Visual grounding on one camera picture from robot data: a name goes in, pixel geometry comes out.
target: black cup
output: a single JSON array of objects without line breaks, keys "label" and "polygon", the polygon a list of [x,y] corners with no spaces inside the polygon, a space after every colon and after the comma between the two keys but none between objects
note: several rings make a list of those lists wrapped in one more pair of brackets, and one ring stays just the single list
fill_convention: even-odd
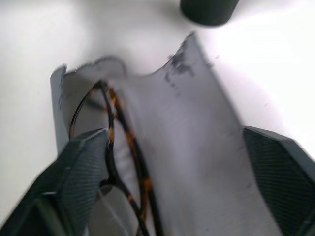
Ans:
[{"label": "black cup", "polygon": [[226,23],[239,0],[181,0],[181,10],[190,20],[207,26]]}]

